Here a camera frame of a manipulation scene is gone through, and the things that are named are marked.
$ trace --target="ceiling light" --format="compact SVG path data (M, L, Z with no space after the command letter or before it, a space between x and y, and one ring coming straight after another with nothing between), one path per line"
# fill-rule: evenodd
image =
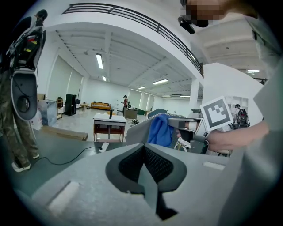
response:
M259 70L248 70L249 72L260 72Z
M194 60L196 60L195 57L193 56L193 54L191 54L191 57L192 57Z
M168 82L168 79L164 79L164 80L160 80L160 81L154 82L153 85L157 85L157 84L165 83L165 82Z
M103 63L102 63L102 55L101 54L97 54L96 55L97 58L97 62L98 62L98 66L100 69L103 69Z

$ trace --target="wooden sofa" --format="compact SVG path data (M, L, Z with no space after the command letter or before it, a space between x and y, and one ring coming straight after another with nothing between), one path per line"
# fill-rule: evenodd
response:
M111 110L110 104L101 103L101 102L93 102L90 107L94 109Z

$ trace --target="black railing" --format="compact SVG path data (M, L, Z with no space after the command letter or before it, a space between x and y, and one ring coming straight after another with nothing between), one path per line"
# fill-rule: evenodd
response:
M137 11L111 5L111 4L103 4L103 3L77 3L71 4L62 14L74 13L74 12L100 12L100 13L108 13L121 17L125 17L141 23L148 28L156 31L158 34L161 34L164 38L169 40L172 44L174 44L197 68L197 70L201 73L201 64L196 59L194 54L189 50L189 48L170 30L166 27L151 19L150 17L139 13Z

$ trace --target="blue cloth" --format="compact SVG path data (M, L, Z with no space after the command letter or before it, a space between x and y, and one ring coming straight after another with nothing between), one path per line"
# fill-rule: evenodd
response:
M172 142L174 128L168 125L168 119L171 118L166 114L155 117L149 129L147 143L158 144L169 147Z

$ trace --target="person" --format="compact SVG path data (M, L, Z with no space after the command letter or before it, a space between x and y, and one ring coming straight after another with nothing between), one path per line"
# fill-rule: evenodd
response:
M238 114L239 114L240 110L242 110L242 108L241 108L241 106L239 104L236 104L235 108L231 110L234 124L237 124L237 117L238 117Z
M125 114L125 108L128 107L128 99L127 99L127 96L125 95L124 96L124 102L121 102L122 104L124 104L124 107L123 107L123 116Z
M46 10L40 10L35 15L35 26L43 26L43 21L47 18L48 14ZM9 38L8 46L10 46L14 41L27 31L32 24L33 18L26 17L15 27L11 37ZM46 32L44 31L42 37L42 45L44 45L46 40ZM26 148L28 154L32 156L33 159L39 157L38 147L34 140L34 135L30 124L27 121L23 121L18 117L13 109L12 98L11 98L11 71L10 71L10 57L6 55L8 49L4 49L2 52L2 62L0 69L0 133L6 135L8 145L14 157L14 162L12 167L16 172L22 172L29 170L31 163L27 157L23 146ZM23 143L23 146L17 139L16 132L14 130L14 120L19 131L19 136Z
M229 12L243 14L252 28L259 58L264 64L267 75L268 77L273 76L275 68L282 58L282 49L268 25L247 1L187 0L186 4L190 7L192 15L196 15L197 19L200 20L219 20L224 18ZM254 140L262 138L268 133L268 124L266 121L262 121L251 127L228 132L214 130L209 134L207 141L210 144L209 150L211 151L234 150L249 145Z

